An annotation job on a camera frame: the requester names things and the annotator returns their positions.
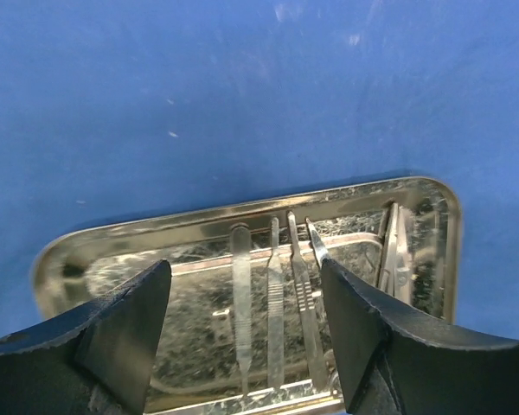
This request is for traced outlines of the steel instrument tray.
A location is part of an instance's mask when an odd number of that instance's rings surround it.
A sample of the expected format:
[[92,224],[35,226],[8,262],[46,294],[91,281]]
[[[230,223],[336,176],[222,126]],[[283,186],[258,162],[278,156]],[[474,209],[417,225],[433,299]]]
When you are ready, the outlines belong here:
[[[377,285],[390,205],[406,218],[413,266],[413,306],[448,322],[455,317],[462,213],[442,182],[413,176],[329,188],[234,206],[91,227],[46,246],[32,271],[35,300],[45,318],[98,297],[152,263],[172,270],[170,301],[151,375],[149,414],[334,414],[344,409],[319,268],[305,224],[309,217],[329,255]],[[295,214],[301,254],[328,371],[322,391],[312,385],[291,267],[286,214]],[[284,275],[285,381],[267,384],[267,263],[271,218],[279,219]],[[236,359],[231,230],[251,234],[252,363],[241,389]]]

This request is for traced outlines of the blue cloth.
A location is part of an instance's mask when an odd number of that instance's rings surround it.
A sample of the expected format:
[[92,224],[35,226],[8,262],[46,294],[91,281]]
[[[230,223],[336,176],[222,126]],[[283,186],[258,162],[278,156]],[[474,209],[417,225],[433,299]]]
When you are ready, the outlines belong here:
[[460,199],[458,322],[519,338],[519,1],[0,1],[0,337],[66,232],[399,174]]

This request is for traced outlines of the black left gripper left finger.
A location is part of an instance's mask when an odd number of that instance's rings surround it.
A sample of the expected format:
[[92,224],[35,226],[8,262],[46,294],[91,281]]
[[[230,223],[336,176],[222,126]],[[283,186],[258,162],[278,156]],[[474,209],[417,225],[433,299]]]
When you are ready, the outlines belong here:
[[159,260],[0,338],[0,414],[143,413],[170,287],[170,264]]

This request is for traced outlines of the pointed steel tweezers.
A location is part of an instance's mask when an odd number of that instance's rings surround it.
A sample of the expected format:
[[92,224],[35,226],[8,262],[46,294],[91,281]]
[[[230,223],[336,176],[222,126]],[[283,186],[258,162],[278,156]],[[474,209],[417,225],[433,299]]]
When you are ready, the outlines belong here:
[[314,252],[318,268],[322,269],[323,262],[330,257],[328,249],[323,243],[320,234],[309,217],[305,218],[305,224],[310,235],[311,247],[312,251]]

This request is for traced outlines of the steel scalpel handle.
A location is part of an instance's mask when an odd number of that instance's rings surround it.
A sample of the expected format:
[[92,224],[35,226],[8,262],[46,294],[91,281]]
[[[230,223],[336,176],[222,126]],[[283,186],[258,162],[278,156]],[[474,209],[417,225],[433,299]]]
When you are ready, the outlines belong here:
[[285,381],[284,275],[279,257],[279,219],[271,218],[271,257],[267,263],[267,384],[278,390]]
[[295,214],[292,211],[288,211],[286,217],[292,245],[292,276],[296,291],[300,321],[304,334],[304,346],[308,370],[312,385],[318,391],[322,391],[327,387],[329,375],[324,359],[324,351],[318,327],[316,305],[312,297],[308,268],[300,250]]

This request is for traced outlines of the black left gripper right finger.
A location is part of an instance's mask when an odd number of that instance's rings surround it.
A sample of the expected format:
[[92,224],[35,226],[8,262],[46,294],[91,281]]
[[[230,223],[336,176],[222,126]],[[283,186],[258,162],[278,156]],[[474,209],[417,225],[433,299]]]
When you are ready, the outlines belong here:
[[349,414],[519,414],[519,340],[430,316],[333,259],[324,307]]

